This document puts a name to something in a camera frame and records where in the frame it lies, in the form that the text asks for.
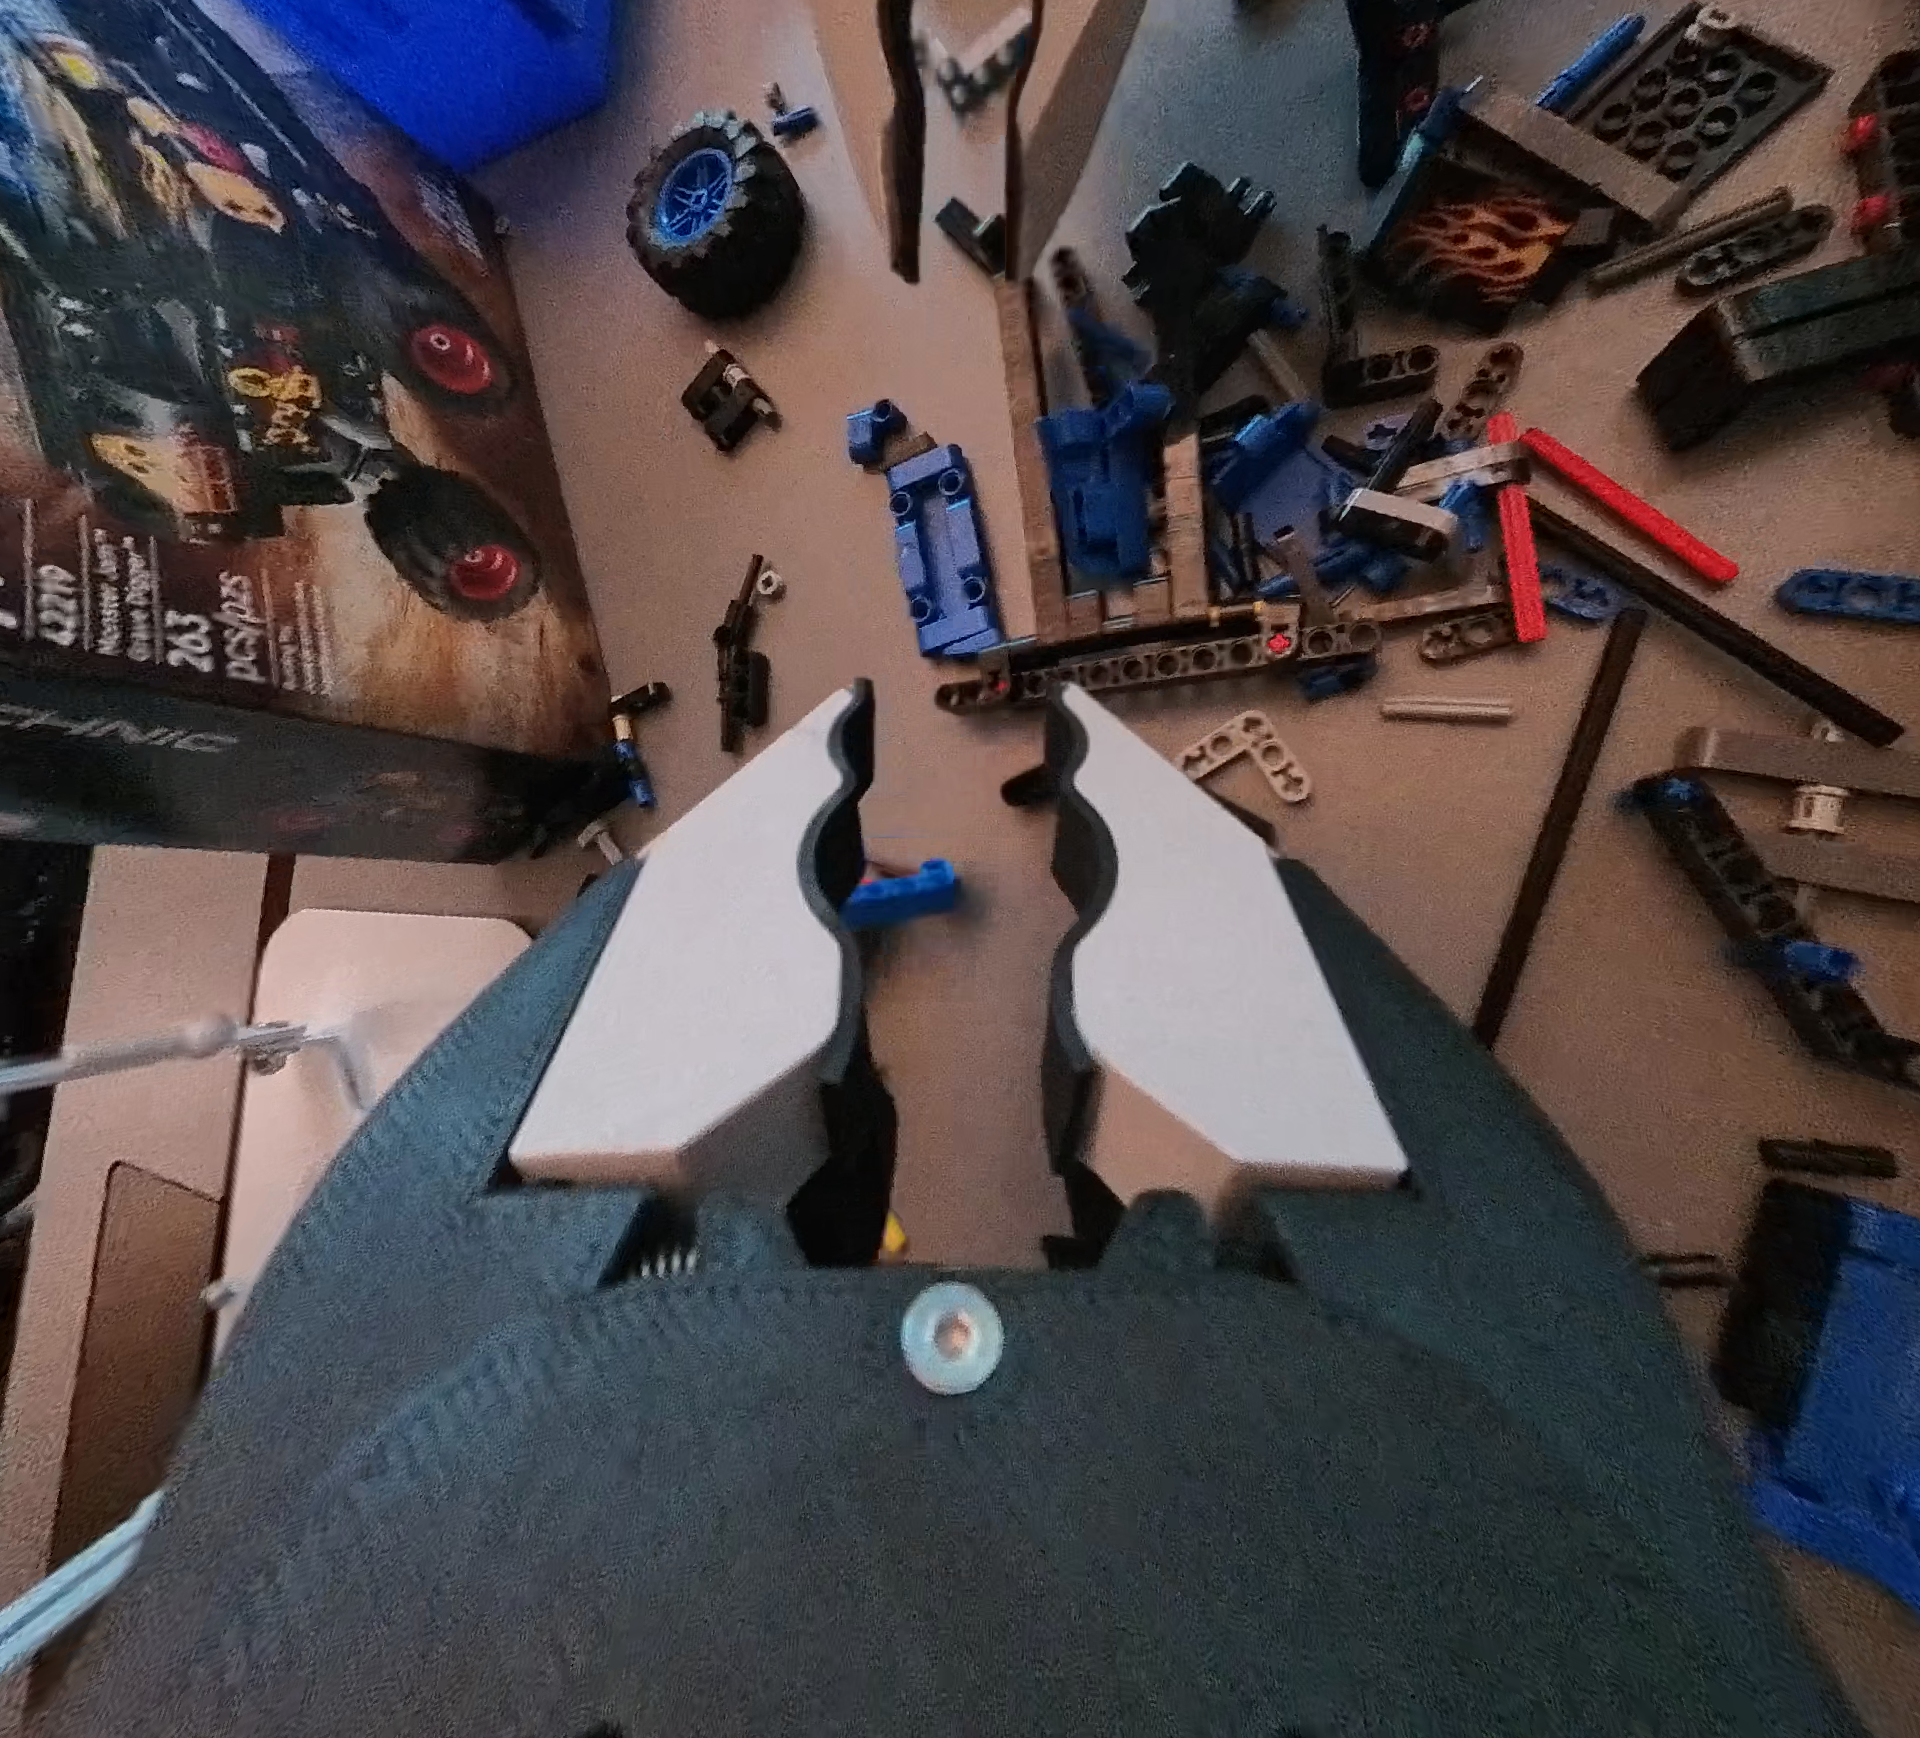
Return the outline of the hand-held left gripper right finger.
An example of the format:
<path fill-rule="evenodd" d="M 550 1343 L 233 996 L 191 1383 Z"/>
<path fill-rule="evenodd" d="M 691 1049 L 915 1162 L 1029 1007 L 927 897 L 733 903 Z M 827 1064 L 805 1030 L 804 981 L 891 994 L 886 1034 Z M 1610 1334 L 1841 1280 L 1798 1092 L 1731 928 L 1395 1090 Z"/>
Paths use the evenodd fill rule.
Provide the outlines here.
<path fill-rule="evenodd" d="M 1389 1191 L 1412 1175 L 1274 843 L 1086 690 L 1044 764 L 1051 877 L 1044 1135 L 1076 1238 L 1150 1195 L 1212 1224 L 1257 1195 Z"/>

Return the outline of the small grey angled beam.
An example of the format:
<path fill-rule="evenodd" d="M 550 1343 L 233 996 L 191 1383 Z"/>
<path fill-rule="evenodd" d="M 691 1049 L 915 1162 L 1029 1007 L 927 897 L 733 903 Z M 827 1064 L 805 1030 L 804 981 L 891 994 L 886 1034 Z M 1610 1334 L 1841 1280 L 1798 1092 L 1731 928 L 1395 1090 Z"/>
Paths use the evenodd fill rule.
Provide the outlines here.
<path fill-rule="evenodd" d="M 1196 785 L 1212 781 L 1234 764 L 1248 764 L 1268 791 L 1288 806 L 1314 797 L 1314 779 L 1306 764 L 1282 741 L 1266 710 L 1239 710 L 1212 727 L 1173 754 L 1176 766 Z"/>

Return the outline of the blue flame sticker panel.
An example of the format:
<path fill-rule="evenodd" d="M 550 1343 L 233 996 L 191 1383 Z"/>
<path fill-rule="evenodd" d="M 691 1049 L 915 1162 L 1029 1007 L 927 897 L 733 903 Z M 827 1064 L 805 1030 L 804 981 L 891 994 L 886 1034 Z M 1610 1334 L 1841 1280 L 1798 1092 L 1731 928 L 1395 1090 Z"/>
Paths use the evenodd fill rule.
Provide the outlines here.
<path fill-rule="evenodd" d="M 961 660 L 999 646 L 995 574 L 963 449 L 908 457 L 886 470 L 886 483 L 919 653 Z"/>

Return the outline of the white desk stand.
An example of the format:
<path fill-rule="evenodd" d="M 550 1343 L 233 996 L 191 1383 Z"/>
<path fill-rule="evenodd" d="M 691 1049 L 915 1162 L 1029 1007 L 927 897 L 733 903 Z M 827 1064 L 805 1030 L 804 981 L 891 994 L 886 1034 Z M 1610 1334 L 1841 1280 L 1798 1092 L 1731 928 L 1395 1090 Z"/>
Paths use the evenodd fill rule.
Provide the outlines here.
<path fill-rule="evenodd" d="M 5 1599 L 162 1484 L 300 1202 L 526 945 L 500 917 L 299 910 L 216 986 L 80 1002 L 5 1404 Z"/>

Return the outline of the grey desk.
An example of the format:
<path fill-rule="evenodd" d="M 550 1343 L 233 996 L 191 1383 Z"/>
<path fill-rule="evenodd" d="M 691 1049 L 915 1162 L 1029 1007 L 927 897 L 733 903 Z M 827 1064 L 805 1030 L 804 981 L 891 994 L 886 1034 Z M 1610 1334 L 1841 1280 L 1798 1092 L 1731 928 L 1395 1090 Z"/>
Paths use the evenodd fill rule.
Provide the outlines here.
<path fill-rule="evenodd" d="M 1449 47 L 1502 86 L 1544 82 L 1622 11 L 1684 0 L 1481 0 Z M 1912 43 L 1916 0 L 1717 0 L 1836 67 L 1826 104 Z M 877 480 L 844 455 L 844 416 L 880 395 L 927 413 L 963 444 L 991 501 L 995 549 L 1019 551 L 1010 420 L 994 300 L 980 273 L 927 234 L 926 280 L 896 280 L 854 182 L 837 126 L 798 150 L 812 255 L 782 305 L 741 342 L 786 428 L 725 457 L 676 398 L 699 360 L 691 325 L 645 289 L 622 234 L 648 142 L 689 110 L 760 107 L 766 82 L 815 93 L 820 53 L 798 0 L 640 0 L 608 108 L 489 174 L 508 219 L 512 287 L 532 342 L 568 513 L 608 668 L 663 679 L 677 696 L 648 730 L 672 820 L 730 771 L 718 749 L 709 629 L 764 551 L 788 578 L 764 637 L 776 662 L 776 730 L 851 677 L 877 684 L 877 785 L 864 806 L 872 851 L 891 863 L 959 863 L 967 910 L 889 940 L 872 994 L 874 1039 L 901 1109 L 898 1209 L 912 1257 L 1039 1268 L 1068 1211 L 1039 1124 L 1044 977 L 1068 906 L 1047 876 L 1050 815 L 1003 806 L 998 786 L 1039 747 L 1032 716 L 954 721 L 913 649 Z M 1231 179 L 1272 185 L 1268 231 L 1282 258 L 1304 248 L 1351 191 L 1351 56 L 1338 0 L 1275 0 L 1260 23 L 1223 0 L 1153 0 L 1139 27 L 1097 159 L 1065 231 L 1090 269 L 1166 170 L 1206 155 Z M 1853 189 L 1836 155 L 1842 113 L 1805 110 L 1712 200 L 1786 180 L 1828 199 Z M 1565 297 L 1527 339 L 1516 403 L 1577 455 L 1659 503 L 1743 563 L 1731 592 L 1754 631 L 1916 727 L 1912 632 L 1782 615 L 1773 587 L 1803 564 L 1912 568 L 1916 444 L 1854 382 L 1757 409 L 1698 453 L 1673 457 L 1635 403 L 1635 375 L 1688 309 L 1655 280 L 1593 300 Z M 1408 965 L 1471 1017 L 1524 859 L 1600 654 L 1596 627 L 1555 623 L 1512 668 L 1428 668 L 1395 644 L 1389 695 L 1508 695 L 1506 727 L 1389 722 L 1375 699 L 1282 695 L 1283 736 L 1315 776 L 1283 849 L 1310 861 Z M 706 710 L 696 716 L 693 699 Z M 1725 958 L 1706 912 L 1615 786 L 1662 764 L 1695 724 L 1793 736 L 1805 713 L 1668 623 L 1639 646 L 1572 857 L 1498 1054 L 1604 1183 L 1646 1251 L 1732 1257 L 1765 1170 L 1765 1134 L 1892 1150 L 1898 1182 L 1862 1195 L 1916 1214 L 1916 1100 L 1812 1059 Z M 299 861 L 295 910 L 512 916 L 539 929 L 601 861 L 561 849 L 479 869 Z M 70 1024 L 84 1037 L 136 1034 L 231 1009 L 271 861 L 112 849 L 95 861 Z M 87 1275 L 107 1197 L 109 1128 L 128 1155 L 208 1187 L 212 1126 L 239 1092 L 231 1059 L 178 1062 L 82 1081 L 54 1102 L 54 1173 L 29 1265 L 5 1441 L 5 1599 L 51 1564 L 64 1409 L 87 1322 Z"/>

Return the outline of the black wheel blue rim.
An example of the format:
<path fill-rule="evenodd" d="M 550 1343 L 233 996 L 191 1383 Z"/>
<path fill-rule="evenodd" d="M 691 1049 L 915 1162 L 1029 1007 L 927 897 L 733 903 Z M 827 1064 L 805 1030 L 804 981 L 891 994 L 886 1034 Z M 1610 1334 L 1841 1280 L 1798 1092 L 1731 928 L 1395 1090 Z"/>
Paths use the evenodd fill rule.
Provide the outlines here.
<path fill-rule="evenodd" d="M 642 270 L 686 311 L 725 323 L 782 292 L 807 209 L 780 147 L 752 119 L 709 110 L 650 157 L 628 219 Z"/>

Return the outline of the black toy chassis assembly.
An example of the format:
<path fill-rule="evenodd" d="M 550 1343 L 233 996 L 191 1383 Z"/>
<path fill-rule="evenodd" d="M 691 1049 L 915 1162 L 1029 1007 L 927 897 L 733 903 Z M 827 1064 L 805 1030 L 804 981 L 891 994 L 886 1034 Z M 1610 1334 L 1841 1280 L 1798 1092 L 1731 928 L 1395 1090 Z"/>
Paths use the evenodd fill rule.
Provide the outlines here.
<path fill-rule="evenodd" d="M 934 695 L 947 716 L 1037 707 L 1068 688 L 1119 695 L 1274 671 L 1325 673 L 1369 660 L 1382 632 L 1408 623 L 1471 618 L 1506 637 L 1513 632 L 1513 598 L 1498 581 L 1344 611 L 1324 598 L 1312 560 L 1304 560 L 1297 589 L 1306 598 L 1213 598 L 1203 438 L 1196 426 L 1152 414 L 1144 428 L 1124 428 L 1107 440 L 1100 409 L 1091 413 L 1091 444 L 1100 455 L 1145 446 L 1163 457 L 1166 568 L 1127 587 L 1135 601 L 1127 613 L 1113 613 L 1101 587 L 1074 590 L 1042 436 L 1045 391 L 1036 287 L 1029 278 L 998 277 L 994 294 L 1022 581 L 1036 629 L 1008 643 L 969 646 L 971 673 L 939 684 Z"/>

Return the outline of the black toy pin connector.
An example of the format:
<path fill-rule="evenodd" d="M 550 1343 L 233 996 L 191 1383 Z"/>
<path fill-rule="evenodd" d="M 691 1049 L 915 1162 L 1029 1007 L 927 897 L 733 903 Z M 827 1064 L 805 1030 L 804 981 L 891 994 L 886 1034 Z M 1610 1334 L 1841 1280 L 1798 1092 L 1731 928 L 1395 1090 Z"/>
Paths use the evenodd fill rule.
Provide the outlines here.
<path fill-rule="evenodd" d="M 756 644 L 766 573 L 766 557 L 754 552 L 714 631 L 722 744 L 733 757 L 745 752 L 747 736 L 767 724 L 773 709 L 773 662 Z"/>

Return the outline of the black white toy pin cluster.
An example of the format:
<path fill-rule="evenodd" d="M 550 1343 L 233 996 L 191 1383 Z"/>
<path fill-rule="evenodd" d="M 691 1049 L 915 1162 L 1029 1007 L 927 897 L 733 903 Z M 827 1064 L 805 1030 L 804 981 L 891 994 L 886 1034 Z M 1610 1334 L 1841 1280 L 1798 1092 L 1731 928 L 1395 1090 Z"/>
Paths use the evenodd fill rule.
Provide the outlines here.
<path fill-rule="evenodd" d="M 706 358 L 683 388 L 683 409 L 724 455 L 733 455 L 756 430 L 780 430 L 782 410 L 747 367 L 718 341 L 706 341 Z"/>

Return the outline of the black panel flame sticker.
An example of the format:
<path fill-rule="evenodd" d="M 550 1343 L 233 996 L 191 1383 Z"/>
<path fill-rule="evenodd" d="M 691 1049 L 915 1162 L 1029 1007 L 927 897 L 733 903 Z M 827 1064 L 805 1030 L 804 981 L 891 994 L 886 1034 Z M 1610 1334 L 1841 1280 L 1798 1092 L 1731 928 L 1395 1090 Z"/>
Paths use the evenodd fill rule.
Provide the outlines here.
<path fill-rule="evenodd" d="M 1455 110 L 1405 139 L 1355 252 L 1394 305 L 1489 330 L 1553 305 L 1635 227 L 1599 187 Z"/>

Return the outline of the short red toy axle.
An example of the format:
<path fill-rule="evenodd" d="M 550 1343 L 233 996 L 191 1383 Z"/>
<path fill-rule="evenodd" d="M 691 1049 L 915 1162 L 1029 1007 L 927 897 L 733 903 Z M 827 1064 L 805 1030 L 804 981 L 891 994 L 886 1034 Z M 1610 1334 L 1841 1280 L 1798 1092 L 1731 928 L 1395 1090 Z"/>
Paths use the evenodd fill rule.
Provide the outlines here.
<path fill-rule="evenodd" d="M 1518 646 L 1537 646 L 1547 638 L 1547 611 L 1525 487 L 1518 480 L 1499 485 L 1495 510 L 1516 643 Z"/>

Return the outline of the black grille toy panel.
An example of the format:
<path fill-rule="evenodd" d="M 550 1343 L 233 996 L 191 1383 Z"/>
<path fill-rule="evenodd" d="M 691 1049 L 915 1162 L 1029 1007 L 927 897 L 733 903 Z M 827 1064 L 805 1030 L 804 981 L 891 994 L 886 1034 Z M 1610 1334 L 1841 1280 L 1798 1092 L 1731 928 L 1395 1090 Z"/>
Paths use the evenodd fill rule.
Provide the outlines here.
<path fill-rule="evenodd" d="M 1833 76 L 1812 55 L 1695 0 L 1603 72 L 1564 119 L 1695 199 Z"/>

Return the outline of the long black toy axle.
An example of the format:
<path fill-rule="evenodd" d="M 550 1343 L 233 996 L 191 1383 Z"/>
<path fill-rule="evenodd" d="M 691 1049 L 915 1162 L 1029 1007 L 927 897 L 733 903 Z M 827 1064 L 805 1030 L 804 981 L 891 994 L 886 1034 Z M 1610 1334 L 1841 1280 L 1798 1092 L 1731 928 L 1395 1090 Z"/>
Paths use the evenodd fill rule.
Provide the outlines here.
<path fill-rule="evenodd" d="M 1808 707 L 1844 735 L 1875 747 L 1890 749 L 1908 735 L 1908 727 L 1888 716 L 1860 695 L 1820 675 L 1786 649 L 1739 623 L 1726 611 L 1696 598 L 1664 573 L 1615 549 L 1587 531 L 1562 510 L 1537 498 L 1527 487 L 1524 498 L 1533 525 L 1550 544 L 1570 551 L 1577 560 L 1595 566 L 1604 578 L 1633 598 L 1641 598 L 1673 624 L 1714 646 L 1722 657 L 1762 679 L 1769 687 Z"/>

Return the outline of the blue toy beam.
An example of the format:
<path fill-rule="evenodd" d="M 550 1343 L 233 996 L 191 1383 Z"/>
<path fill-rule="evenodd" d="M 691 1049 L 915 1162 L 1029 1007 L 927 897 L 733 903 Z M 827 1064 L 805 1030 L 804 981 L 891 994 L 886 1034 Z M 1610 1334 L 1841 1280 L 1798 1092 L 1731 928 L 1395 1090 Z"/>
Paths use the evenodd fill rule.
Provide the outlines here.
<path fill-rule="evenodd" d="M 1918 629 L 1915 574 L 1805 566 L 1790 573 L 1773 598 L 1793 616 Z"/>

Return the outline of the black toy frame block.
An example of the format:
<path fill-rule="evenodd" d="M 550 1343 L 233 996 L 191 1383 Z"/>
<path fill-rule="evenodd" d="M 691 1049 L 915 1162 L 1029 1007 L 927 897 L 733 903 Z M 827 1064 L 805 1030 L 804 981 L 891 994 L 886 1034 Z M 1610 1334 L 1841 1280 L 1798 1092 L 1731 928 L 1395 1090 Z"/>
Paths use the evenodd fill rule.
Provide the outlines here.
<path fill-rule="evenodd" d="M 1637 375 L 1662 446 L 1688 453 L 1754 403 L 1834 377 L 1916 373 L 1918 251 L 1771 280 L 1696 311 Z"/>

